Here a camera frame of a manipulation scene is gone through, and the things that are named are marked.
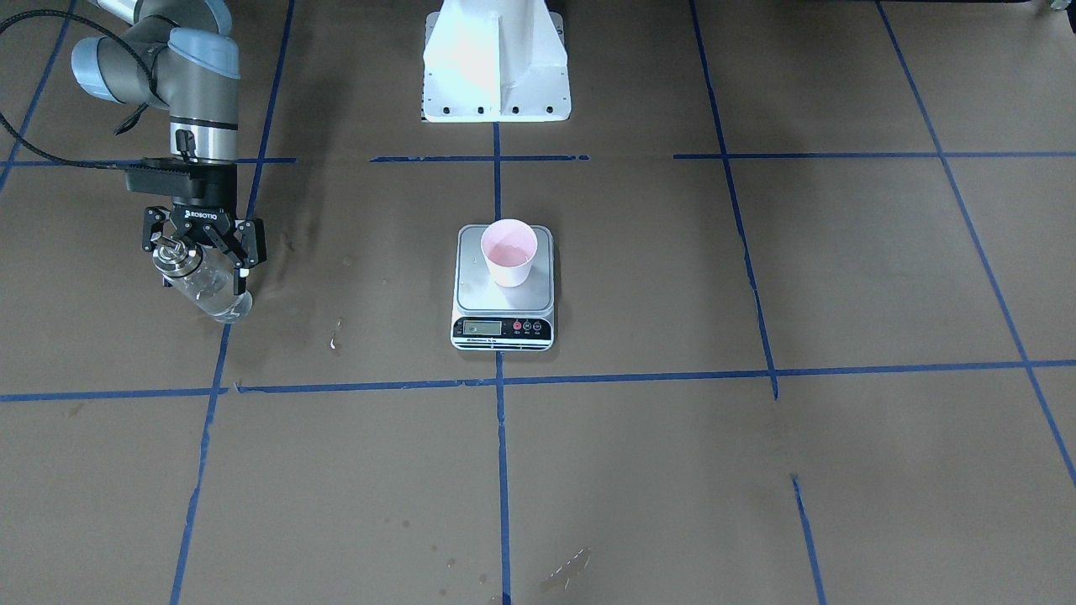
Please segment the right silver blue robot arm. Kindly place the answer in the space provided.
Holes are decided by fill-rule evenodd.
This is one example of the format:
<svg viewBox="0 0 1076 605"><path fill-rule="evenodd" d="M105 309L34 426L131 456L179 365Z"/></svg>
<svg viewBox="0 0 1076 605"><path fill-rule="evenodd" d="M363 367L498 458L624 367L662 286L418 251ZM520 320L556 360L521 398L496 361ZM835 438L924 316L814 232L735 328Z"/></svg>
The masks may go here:
<svg viewBox="0 0 1076 605"><path fill-rule="evenodd" d="M239 275L266 258L259 219L240 219L240 51L223 1L101 1L128 25L71 54L84 92L169 116L169 152L124 168L132 192L169 197L178 236L220 250Z"/></svg>

